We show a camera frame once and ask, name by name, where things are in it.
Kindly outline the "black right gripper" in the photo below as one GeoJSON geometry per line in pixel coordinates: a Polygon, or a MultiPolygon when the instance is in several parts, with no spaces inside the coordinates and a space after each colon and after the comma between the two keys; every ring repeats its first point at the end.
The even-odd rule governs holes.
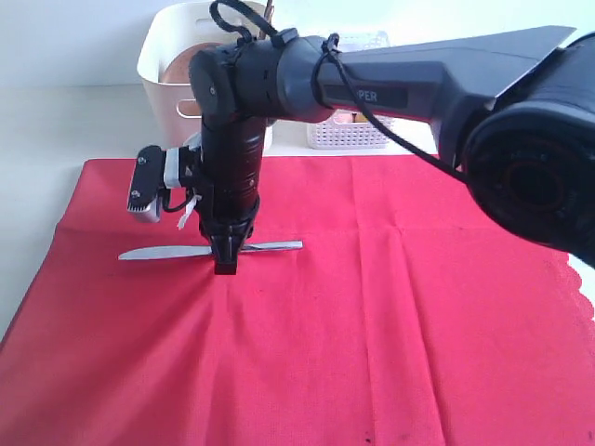
{"type": "Polygon", "coordinates": [[[190,62],[192,93],[202,110],[201,170],[213,186],[212,210],[201,216],[216,275],[235,275],[258,210],[264,136],[271,120],[316,123],[331,114],[314,74],[320,37],[295,37],[198,51],[190,62]]]}

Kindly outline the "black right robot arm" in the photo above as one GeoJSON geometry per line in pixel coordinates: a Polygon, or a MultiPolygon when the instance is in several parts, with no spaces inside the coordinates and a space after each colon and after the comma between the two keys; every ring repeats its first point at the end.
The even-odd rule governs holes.
{"type": "Polygon", "coordinates": [[[594,261],[594,37],[543,26],[342,52],[338,37],[285,30],[197,52],[197,168],[212,190],[200,229],[232,274],[258,212],[262,139],[272,120],[318,123],[337,110],[427,124],[427,162],[526,241],[594,261]]]}

